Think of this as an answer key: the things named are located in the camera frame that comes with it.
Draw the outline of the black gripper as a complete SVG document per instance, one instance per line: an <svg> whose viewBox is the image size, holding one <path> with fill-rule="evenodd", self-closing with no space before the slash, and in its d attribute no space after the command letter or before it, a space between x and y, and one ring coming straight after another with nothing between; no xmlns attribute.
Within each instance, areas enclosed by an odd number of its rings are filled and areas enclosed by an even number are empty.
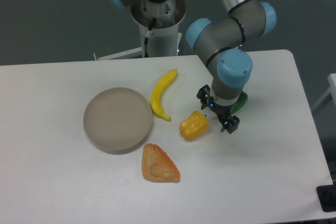
<svg viewBox="0 0 336 224"><path fill-rule="evenodd" d="M210 95L210 87L206 84L197 93L197 98L201 103L201 110L209 107L217 116L222 125L221 132L227 131L232 134L238 129L240 119L231 115L231 110L236 103L236 99L223 99L218 96Z"/></svg>

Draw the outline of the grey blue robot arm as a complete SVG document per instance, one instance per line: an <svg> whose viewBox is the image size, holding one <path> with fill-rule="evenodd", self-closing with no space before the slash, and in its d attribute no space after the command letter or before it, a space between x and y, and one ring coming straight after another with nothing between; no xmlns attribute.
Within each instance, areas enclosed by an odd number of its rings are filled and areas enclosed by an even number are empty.
<svg viewBox="0 0 336 224"><path fill-rule="evenodd" d="M142 57L175 56L178 26L185 17L184 0L112 0L119 8L130 7L139 26ZM233 109L250 78L253 63L241 50L245 41L270 32L276 25L274 8L257 0L222 0L228 18L214 24L207 18L193 22L185 39L213 77L199 89L202 108L213 111L222 130L234 132L240 123Z"/></svg>

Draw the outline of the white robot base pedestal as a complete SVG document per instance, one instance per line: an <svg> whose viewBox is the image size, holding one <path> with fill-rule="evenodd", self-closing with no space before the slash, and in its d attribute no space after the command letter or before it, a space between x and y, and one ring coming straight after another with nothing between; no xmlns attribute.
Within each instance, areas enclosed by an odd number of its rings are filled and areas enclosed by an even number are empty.
<svg viewBox="0 0 336 224"><path fill-rule="evenodd" d="M116 54L103 56L97 60L167 57L178 55L178 45L182 34L179 24L185 17L184 0L152 2L142 0L132 5L131 15L139 26L141 46Z"/></svg>

